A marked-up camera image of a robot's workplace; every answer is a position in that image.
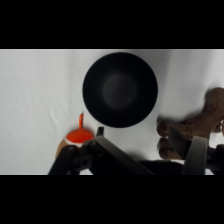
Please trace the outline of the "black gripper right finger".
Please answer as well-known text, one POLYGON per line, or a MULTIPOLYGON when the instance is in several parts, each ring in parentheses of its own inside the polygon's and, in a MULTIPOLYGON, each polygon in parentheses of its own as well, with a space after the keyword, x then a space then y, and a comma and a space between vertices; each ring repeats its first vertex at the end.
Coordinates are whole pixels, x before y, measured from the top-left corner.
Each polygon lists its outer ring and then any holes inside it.
POLYGON ((204 175, 206 169, 215 175, 224 175, 224 144, 212 148, 206 138, 189 139, 176 128, 170 129, 168 143, 184 160, 183 175, 204 175))

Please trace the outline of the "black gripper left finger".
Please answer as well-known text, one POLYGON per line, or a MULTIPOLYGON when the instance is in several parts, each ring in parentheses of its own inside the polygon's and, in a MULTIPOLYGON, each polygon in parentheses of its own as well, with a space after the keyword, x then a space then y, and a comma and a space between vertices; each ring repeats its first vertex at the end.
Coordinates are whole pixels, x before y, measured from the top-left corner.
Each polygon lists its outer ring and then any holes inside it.
POLYGON ((79 175, 84 170, 93 175, 153 175, 152 171, 106 139, 103 127, 98 128, 95 138, 85 141, 80 148, 64 146, 49 175, 79 175))

